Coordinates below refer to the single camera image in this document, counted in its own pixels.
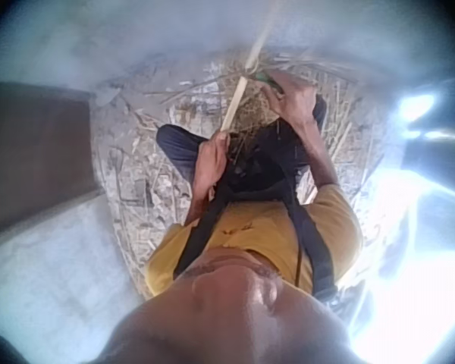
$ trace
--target concrete wall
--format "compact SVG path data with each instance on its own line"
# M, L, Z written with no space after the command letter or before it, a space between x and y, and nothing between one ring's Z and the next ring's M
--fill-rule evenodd
M141 302L105 195L0 245L0 335L31 364L91 360Z
M267 46L357 60L395 79L455 67L455 26L427 1L282 0ZM91 90L157 54L249 47L266 0L23 0L0 26L0 80Z

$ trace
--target shoulder strap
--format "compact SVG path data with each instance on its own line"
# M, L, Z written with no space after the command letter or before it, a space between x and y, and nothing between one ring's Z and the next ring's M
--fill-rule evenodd
M190 232L186 246L180 255L174 270L174 279L189 267L189 265L205 249L222 212L236 196L226 183L228 177L223 176L215 198L209 203L207 211L199 220L196 227ZM295 227L299 246L308 256L312 265L312 295L320 301L331 299L337 292L334 284L334 269L332 258L327 246L322 239L315 223L307 211L298 202L296 191L288 179L279 184L277 195L284 202L290 220Z

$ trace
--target harness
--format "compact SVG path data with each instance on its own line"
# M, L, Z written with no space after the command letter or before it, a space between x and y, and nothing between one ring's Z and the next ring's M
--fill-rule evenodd
M299 252L295 285L299 286L302 254L305 253L312 265L312 295L322 302L330 300L337 292L331 255L315 223L300 205L295 186L295 177L287 176L278 163L259 149L237 165L228 163L218 182L215 198L190 232L175 267L174 279L200 256L230 202L275 200L283 202L297 233Z

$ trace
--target hand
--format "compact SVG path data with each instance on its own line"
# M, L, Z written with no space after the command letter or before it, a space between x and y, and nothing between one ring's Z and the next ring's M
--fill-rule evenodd
M299 132L307 124L316 124L313 117L316 88L305 80L281 71L266 71L266 73L284 91L278 96L266 83L262 85L270 109L280 115L291 127Z
M196 171L192 184L193 195L204 198L208 195L209 189L220 179L226 169L229 147L229 133L216 132L210 140L199 146L199 154L196 161Z

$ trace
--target leg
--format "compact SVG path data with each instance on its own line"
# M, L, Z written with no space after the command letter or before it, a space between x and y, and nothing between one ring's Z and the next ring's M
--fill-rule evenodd
M317 95L313 116L319 130L325 120L327 103ZM303 173L309 165L302 141L293 128L283 119L263 127L256 135L255 146L267 152L289 175Z
M157 144L187 182L192 183L200 143L206 138L177 125L163 125L157 132Z

